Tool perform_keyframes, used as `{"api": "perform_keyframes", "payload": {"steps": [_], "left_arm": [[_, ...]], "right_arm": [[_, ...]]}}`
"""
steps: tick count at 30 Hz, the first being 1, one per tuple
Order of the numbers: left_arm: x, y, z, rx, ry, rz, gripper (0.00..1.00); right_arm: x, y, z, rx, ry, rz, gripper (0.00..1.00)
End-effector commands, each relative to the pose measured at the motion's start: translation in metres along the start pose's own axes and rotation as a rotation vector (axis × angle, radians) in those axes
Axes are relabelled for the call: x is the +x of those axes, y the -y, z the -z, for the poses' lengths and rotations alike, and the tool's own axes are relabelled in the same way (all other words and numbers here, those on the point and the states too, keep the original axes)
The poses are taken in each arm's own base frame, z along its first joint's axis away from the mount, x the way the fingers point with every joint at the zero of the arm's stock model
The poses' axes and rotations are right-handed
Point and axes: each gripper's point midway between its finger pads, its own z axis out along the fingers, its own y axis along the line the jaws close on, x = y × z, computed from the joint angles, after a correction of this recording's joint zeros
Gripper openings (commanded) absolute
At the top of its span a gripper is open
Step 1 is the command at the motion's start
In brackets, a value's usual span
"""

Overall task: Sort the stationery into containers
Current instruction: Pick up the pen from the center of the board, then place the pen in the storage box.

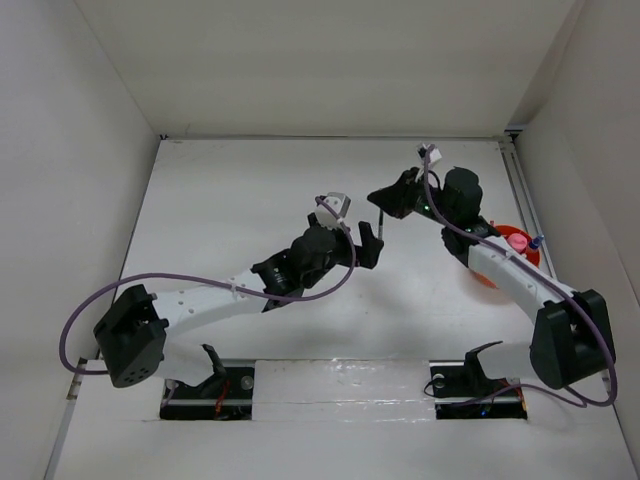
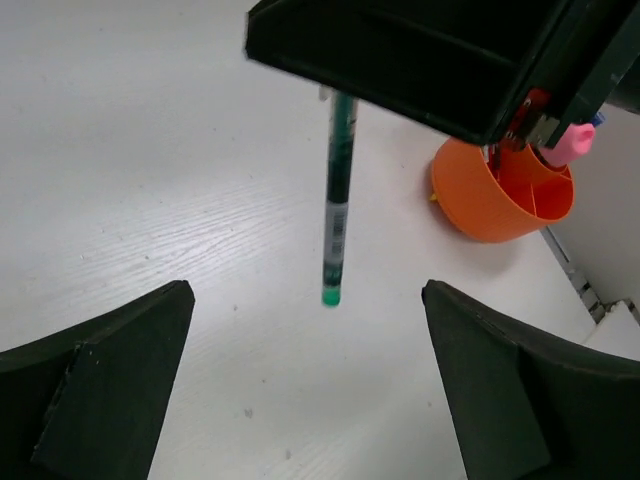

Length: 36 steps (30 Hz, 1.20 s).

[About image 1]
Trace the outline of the green pen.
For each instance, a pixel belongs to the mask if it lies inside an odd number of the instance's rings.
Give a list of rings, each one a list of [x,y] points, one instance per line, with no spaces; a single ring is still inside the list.
[[[384,212],[379,210],[378,214],[378,228],[377,228],[377,238],[382,241],[384,234]]]

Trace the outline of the blue spray bottle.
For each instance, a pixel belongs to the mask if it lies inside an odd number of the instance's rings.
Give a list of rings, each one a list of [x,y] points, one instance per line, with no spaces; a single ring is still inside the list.
[[[536,237],[533,237],[529,243],[528,243],[528,248],[532,251],[537,251],[542,243],[544,241],[544,236],[542,234],[537,235]]]

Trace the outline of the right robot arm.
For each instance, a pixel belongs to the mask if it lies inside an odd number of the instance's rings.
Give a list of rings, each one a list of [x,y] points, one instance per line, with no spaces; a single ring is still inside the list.
[[[479,178],[468,169],[455,167],[442,184],[431,185],[413,167],[367,199],[397,219],[418,213],[440,223],[448,252],[526,314],[533,324],[531,343],[514,357],[522,375],[536,375],[559,390],[612,371],[616,355],[604,298],[555,280],[518,254],[481,216],[482,197]]]

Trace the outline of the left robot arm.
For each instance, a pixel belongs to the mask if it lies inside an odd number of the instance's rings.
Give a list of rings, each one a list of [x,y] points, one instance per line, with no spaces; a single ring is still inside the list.
[[[291,246],[232,278],[222,288],[199,284],[174,292],[125,289],[94,328],[111,383],[128,388],[156,376],[186,384],[201,396],[222,387],[215,349],[180,346],[176,337],[234,316],[266,313],[304,299],[333,267],[372,269],[384,246],[370,224],[352,245],[342,228],[309,227]]]

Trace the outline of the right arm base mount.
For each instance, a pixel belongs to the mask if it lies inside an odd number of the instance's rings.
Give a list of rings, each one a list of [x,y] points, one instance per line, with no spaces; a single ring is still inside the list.
[[[468,351],[462,360],[431,360],[423,393],[434,400],[437,420],[527,420],[526,402],[507,378],[490,379],[479,353],[499,345],[487,343]]]

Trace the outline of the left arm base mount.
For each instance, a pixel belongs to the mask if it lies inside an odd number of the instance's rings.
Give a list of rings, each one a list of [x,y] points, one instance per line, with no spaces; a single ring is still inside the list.
[[[154,375],[164,380],[162,420],[252,418],[253,360],[222,360],[208,344],[170,343]]]

